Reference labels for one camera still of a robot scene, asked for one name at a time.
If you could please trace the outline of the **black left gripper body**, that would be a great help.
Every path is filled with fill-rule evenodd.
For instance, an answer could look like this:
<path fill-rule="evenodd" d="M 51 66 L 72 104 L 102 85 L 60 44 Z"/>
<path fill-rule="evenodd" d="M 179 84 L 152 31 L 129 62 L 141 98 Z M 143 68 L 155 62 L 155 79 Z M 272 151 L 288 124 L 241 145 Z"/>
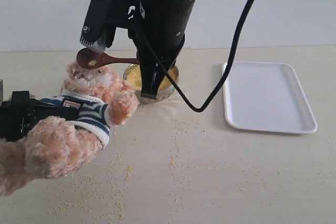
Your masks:
<path fill-rule="evenodd" d="M 10 100 L 1 105 L 1 138 L 16 142 L 36 125 L 33 99 L 29 91 L 13 91 Z"/>

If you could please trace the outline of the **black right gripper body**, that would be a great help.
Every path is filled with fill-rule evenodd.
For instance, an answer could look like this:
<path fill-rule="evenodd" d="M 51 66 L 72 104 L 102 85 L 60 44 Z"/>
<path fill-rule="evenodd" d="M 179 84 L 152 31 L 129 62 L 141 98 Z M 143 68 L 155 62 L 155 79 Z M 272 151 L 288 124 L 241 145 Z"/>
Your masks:
<path fill-rule="evenodd" d="M 184 32 L 195 0 L 111 0 L 108 23 L 132 27 L 131 6 L 139 12 L 148 43 L 159 59 L 173 62 L 184 44 Z"/>

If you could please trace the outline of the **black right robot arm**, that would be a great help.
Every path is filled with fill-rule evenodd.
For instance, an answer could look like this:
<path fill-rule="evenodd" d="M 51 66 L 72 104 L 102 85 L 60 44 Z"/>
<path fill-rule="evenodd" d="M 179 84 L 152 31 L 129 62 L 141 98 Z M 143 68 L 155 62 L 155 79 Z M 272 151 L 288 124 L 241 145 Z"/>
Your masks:
<path fill-rule="evenodd" d="M 113 12 L 124 11 L 121 20 L 113 15 L 112 27 L 125 26 L 140 62 L 141 95 L 155 99 L 166 72 L 174 66 L 185 42 L 185 28 L 196 0 L 108 0 Z M 247 0 L 239 18 L 229 59 L 233 60 L 240 32 L 254 0 Z"/>

